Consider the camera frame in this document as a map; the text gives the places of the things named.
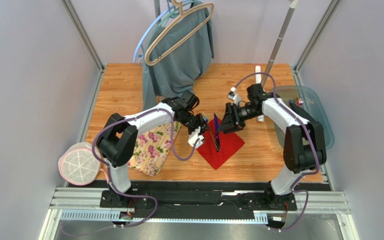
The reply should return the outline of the iridescent rainbow fork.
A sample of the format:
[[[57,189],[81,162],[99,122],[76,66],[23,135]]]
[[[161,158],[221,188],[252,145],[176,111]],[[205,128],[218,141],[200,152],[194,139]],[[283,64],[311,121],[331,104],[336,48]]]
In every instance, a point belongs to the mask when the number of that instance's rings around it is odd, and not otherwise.
[[[205,125],[206,125],[205,129],[209,132],[209,134],[210,134],[210,136],[211,136],[211,139],[213,140],[213,143],[214,143],[214,146],[215,146],[216,151],[219,152],[219,151],[220,151],[220,146],[219,146],[219,144],[218,144],[218,142],[217,142],[216,137],[213,135],[210,126],[208,125],[208,123],[209,123],[209,119],[208,119],[208,117],[205,115],[204,112],[201,112],[200,115],[202,116],[203,121],[204,121],[204,123],[205,123]]]

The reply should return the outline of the red paper napkin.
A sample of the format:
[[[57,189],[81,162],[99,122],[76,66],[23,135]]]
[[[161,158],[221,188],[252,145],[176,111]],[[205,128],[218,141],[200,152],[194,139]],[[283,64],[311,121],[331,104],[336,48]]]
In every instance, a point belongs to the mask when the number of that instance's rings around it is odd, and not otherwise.
[[[208,122],[213,135],[215,134],[214,119]],[[220,152],[216,151],[214,142],[207,131],[204,133],[205,141],[197,148],[198,153],[209,163],[214,169],[218,170],[228,159],[236,154],[245,144],[244,140],[236,133],[224,134],[219,133]]]

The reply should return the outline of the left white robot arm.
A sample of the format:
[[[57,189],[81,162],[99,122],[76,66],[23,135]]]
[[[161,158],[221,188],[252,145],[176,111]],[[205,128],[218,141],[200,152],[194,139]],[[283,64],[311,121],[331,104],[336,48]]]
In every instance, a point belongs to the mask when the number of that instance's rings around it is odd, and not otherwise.
[[[137,114],[112,114],[92,142],[93,156],[107,168],[109,187],[118,195],[129,197],[131,188],[128,162],[134,155],[137,138],[156,127],[178,122],[188,130],[188,144],[196,150],[210,130],[202,114],[193,114],[199,98],[190,91],[166,98],[156,106]]]

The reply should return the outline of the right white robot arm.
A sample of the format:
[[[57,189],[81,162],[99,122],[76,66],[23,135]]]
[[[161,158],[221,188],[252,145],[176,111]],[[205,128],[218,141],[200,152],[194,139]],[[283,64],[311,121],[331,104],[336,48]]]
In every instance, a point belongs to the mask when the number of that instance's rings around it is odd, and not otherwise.
[[[243,106],[225,105],[217,131],[234,133],[243,130],[247,120],[270,118],[284,132],[284,167],[270,182],[269,190],[274,195],[287,195],[302,177],[316,174],[326,162],[324,127],[302,108],[287,106],[275,92],[266,93],[259,83],[247,88],[247,97],[249,101]]]

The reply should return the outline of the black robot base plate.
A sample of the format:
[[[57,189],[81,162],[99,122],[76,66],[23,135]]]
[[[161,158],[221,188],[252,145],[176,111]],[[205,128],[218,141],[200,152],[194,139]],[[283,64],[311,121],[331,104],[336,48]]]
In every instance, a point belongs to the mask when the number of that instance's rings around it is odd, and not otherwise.
[[[267,182],[133,181],[129,197],[104,190],[100,207],[128,209],[134,217],[250,220],[254,211],[296,211],[295,197],[275,196]]]

